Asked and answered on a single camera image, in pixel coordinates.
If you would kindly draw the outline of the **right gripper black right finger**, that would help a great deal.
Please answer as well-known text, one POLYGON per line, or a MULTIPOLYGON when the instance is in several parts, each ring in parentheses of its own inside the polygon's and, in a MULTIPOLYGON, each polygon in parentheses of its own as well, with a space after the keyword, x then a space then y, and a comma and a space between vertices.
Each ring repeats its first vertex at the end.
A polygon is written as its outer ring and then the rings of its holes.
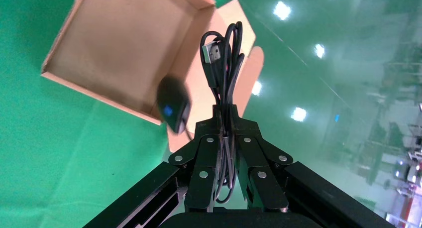
POLYGON ((264 140, 258 124, 241 118, 236 105, 228 112, 235 172, 248 208, 287 212, 289 202, 277 177, 293 158, 264 140))

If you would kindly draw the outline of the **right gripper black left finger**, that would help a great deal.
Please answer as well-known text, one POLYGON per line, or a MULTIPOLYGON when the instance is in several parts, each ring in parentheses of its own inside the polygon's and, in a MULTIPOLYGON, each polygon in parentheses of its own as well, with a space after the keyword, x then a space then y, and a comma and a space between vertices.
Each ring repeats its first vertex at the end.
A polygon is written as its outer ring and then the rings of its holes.
POLYGON ((185 212, 227 212, 215 207, 219 178, 222 129, 221 106, 212 107, 212 118, 197 122, 194 139, 171 154, 168 162, 179 168, 174 179, 173 208, 184 200, 185 212))

